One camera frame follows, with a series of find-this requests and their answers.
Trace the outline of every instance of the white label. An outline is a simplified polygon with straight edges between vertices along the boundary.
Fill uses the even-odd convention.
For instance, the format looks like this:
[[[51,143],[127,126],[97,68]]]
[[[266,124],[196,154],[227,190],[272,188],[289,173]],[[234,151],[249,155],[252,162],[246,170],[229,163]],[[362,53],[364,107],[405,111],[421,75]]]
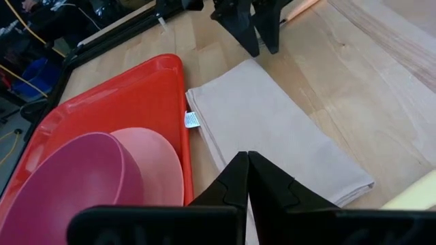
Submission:
[[[195,112],[185,112],[185,127],[188,129],[193,127],[199,127],[200,123],[197,120]]]

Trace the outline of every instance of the folded towel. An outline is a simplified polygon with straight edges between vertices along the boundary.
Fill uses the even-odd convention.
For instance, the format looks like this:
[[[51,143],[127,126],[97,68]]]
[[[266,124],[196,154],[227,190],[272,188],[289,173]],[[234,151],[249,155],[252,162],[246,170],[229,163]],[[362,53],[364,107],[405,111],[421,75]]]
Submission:
[[[324,135],[254,61],[186,93],[200,132],[222,171],[238,151],[254,150],[313,192],[344,206],[374,180]],[[255,244],[253,215],[247,242]]]

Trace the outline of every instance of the light pink bowl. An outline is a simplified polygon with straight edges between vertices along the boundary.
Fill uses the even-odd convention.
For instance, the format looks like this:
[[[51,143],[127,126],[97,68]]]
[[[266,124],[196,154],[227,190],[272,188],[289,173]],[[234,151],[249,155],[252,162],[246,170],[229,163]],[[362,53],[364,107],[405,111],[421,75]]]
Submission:
[[[138,166],[110,134],[88,133],[66,143],[30,176],[0,230],[0,244],[66,244],[68,223],[95,205],[141,205]]]
[[[112,132],[135,159],[144,182],[144,205],[182,206],[183,173],[171,144],[150,129],[132,127]]]

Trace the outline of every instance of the red tray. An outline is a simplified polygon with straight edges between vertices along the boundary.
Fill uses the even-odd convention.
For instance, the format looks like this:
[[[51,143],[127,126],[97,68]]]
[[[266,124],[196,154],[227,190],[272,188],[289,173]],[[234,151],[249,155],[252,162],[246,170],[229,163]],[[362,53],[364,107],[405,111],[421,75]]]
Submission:
[[[156,56],[62,103],[33,133],[0,201],[0,223],[27,178],[58,147],[83,133],[126,127],[152,129],[172,144],[182,165],[187,205],[193,183],[185,111],[183,65],[173,54]]]

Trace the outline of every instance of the table surface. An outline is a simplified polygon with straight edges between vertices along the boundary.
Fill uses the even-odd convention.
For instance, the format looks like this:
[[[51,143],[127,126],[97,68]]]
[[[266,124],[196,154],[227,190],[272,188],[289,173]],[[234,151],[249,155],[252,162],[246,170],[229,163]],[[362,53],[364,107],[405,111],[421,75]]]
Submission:
[[[282,14],[299,2],[291,2]],[[201,12],[184,12],[170,20],[170,31],[153,27],[78,67],[61,101],[158,54],[180,56],[186,89],[249,59],[238,42],[210,19],[212,11],[213,2],[205,1]],[[256,61],[374,177],[375,188],[348,207],[379,208],[435,168],[434,92],[329,2],[321,0],[287,23],[281,30],[279,53],[269,54],[262,47]],[[198,129],[189,130],[189,136],[198,195],[218,172]]]

